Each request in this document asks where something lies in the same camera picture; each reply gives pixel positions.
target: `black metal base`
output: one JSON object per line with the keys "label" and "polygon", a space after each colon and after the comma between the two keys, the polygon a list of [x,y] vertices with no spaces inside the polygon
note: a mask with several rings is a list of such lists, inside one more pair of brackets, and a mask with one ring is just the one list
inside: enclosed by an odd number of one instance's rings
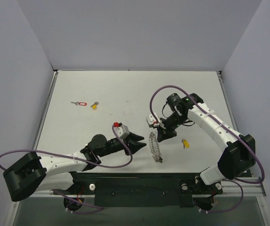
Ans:
{"label": "black metal base", "polygon": [[[193,194],[222,194],[215,185],[201,191],[196,187],[197,173],[77,173],[65,194],[94,194],[95,205],[102,207],[193,207]],[[96,189],[91,191],[90,184]]]}

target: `gray floor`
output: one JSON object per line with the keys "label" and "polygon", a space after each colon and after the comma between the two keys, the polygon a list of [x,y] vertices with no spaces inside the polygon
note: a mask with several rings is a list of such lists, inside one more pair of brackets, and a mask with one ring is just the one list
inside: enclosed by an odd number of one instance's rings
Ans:
{"label": "gray floor", "polygon": [[[216,209],[227,209],[239,197],[216,198]],[[65,213],[62,198],[28,198],[21,201],[14,226],[264,226],[255,197],[228,213],[204,214],[197,208],[107,208],[91,215]]]}

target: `white table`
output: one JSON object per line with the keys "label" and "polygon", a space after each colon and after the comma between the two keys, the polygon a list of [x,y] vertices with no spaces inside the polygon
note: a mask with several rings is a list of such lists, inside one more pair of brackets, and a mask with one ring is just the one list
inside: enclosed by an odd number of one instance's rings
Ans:
{"label": "white table", "polygon": [[[148,136],[153,129],[146,123],[149,101],[161,86],[177,85],[188,93],[198,94],[216,114],[232,127],[228,108],[216,72],[128,72],[128,71],[59,71],[50,100],[37,149],[60,154],[73,153],[84,148],[96,134],[109,140],[114,138],[113,122],[122,122],[131,132]],[[165,89],[154,99],[153,109],[161,115],[166,98],[178,90]],[[71,101],[86,102],[76,106]],[[98,101],[97,110],[90,105]],[[164,114],[171,114],[167,106]],[[160,143],[163,163],[156,163],[149,146],[134,155],[133,162],[120,169],[96,167],[90,172],[200,172],[214,165],[221,151],[214,141],[197,125],[180,126],[178,136]],[[190,148],[183,149],[185,137]],[[121,165],[129,156],[120,151],[101,158],[104,165]]]}

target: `robotic arm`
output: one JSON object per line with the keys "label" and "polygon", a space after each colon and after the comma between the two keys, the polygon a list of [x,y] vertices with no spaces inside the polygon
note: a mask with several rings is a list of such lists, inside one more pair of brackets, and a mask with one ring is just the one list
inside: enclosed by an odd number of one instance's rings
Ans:
{"label": "robotic arm", "polygon": [[[131,133],[127,126],[116,122],[114,130],[131,154],[135,154],[146,146],[145,143],[138,142],[144,137]],[[121,150],[124,150],[126,155],[130,155],[118,138],[107,140],[104,135],[98,134],[81,151],[68,155],[40,156],[38,154],[44,152],[29,152],[6,169],[3,176],[11,200],[16,202],[29,197],[36,191],[67,190],[74,183],[70,172],[91,170],[101,163],[99,157]]]}
{"label": "robotic arm", "polygon": [[222,128],[227,127],[232,133],[239,136],[255,153],[255,140],[251,135],[243,136],[237,131],[231,129],[221,119],[219,119],[213,110],[210,110],[206,103],[197,95],[190,95],[203,111],[197,107],[193,101],[188,98],[180,98],[178,94],[171,94],[167,99],[167,104],[172,110],[172,114],[167,118],[159,118],[150,114],[147,117],[147,123],[150,127],[157,129],[157,140],[161,142],[166,139],[177,136],[175,129],[186,120],[195,122],[201,127],[219,146],[223,152],[220,160],[214,166],[205,169],[196,177],[196,184],[211,185],[225,178],[234,179],[241,173],[255,165],[255,159],[248,152],[246,147],[238,141],[233,135]]}

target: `wall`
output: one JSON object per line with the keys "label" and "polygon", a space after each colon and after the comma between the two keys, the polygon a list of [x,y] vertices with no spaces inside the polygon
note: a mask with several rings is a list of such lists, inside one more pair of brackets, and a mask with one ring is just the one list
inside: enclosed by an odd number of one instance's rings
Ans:
{"label": "wall", "polygon": [[18,0],[55,69],[222,70],[261,0]]}
{"label": "wall", "polygon": [[270,205],[270,0],[262,1],[222,76],[238,128],[256,139]]}
{"label": "wall", "polygon": [[[0,0],[0,154],[32,147],[52,75],[16,0]],[[15,158],[2,162],[9,166]],[[0,170],[0,225],[10,202]]]}

